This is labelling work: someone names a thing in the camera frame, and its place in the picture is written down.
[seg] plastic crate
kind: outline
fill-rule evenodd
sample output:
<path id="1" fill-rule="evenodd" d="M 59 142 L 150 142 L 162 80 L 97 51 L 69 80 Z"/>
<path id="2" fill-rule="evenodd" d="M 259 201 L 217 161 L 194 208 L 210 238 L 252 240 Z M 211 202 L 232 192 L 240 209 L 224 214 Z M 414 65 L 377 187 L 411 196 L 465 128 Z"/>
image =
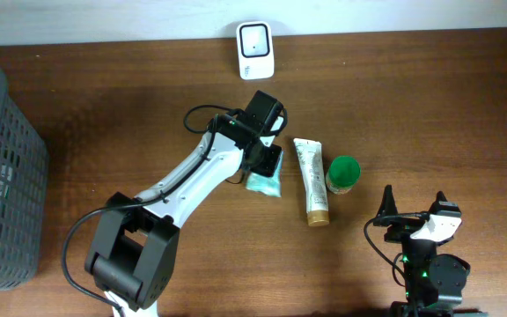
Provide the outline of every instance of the plastic crate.
<path id="1" fill-rule="evenodd" d="M 7 94 L 0 69 L 0 291 L 33 278 L 48 181 L 48 151 Z"/>

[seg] wooden table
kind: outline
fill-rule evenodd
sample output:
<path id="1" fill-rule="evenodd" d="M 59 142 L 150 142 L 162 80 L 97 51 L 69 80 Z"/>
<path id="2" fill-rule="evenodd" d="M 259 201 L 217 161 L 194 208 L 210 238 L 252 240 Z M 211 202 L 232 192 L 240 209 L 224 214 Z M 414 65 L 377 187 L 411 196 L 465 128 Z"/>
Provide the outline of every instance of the wooden table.
<path id="1" fill-rule="evenodd" d="M 439 249 L 472 265 L 461 307 L 507 315 L 507 29 L 278 37 L 272 78 L 239 78 L 235 40 L 0 48 L 10 95 L 46 140 L 51 167 L 38 275 L 0 292 L 0 316 L 108 316 L 64 280 L 64 235 L 116 191 L 135 195 L 199 142 L 182 118 L 195 105 L 245 107 L 258 89 L 289 109 L 283 197 L 221 184 L 181 231 L 166 316 L 370 315 L 404 300 L 362 228 L 393 185 L 400 212 L 427 210 L 438 190 L 463 211 Z M 210 113 L 198 114 L 195 124 Z M 328 195 L 332 223 L 311 228 L 291 139 L 323 144 L 363 175 Z M 73 276 L 97 224 L 72 242 Z M 400 246 L 380 242 L 389 256 Z"/>

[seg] cream tube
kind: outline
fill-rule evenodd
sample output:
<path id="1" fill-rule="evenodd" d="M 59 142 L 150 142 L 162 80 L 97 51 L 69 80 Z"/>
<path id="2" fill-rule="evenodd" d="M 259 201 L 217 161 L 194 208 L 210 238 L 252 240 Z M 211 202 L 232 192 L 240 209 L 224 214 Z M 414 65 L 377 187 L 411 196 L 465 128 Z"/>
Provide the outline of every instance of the cream tube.
<path id="1" fill-rule="evenodd" d="M 309 226 L 330 223 L 327 211 L 326 184 L 322 166 L 322 144 L 320 142 L 296 138 L 300 171 L 303 174 L 306 190 L 306 216 Z"/>

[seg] brown cap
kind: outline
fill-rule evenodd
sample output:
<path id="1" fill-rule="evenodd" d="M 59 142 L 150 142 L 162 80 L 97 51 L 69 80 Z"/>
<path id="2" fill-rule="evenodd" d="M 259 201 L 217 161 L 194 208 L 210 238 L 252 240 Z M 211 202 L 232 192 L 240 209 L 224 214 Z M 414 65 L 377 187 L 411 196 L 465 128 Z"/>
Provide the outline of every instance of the brown cap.
<path id="1" fill-rule="evenodd" d="M 308 212 L 307 216 L 309 226 L 323 226 L 330 223 L 327 210 L 313 210 Z"/>

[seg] blue packet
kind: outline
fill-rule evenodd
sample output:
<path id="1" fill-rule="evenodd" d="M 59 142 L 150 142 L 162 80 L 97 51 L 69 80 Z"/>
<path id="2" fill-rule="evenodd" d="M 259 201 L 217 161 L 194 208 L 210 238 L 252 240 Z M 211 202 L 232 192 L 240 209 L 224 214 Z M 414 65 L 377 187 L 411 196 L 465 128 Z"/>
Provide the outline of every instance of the blue packet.
<path id="1" fill-rule="evenodd" d="M 283 164 L 283 151 L 279 156 L 279 162 L 273 177 L 261 176 L 257 173 L 250 173 L 246 182 L 246 189 L 254 192 L 260 192 L 272 197 L 281 197 L 281 165 Z"/>

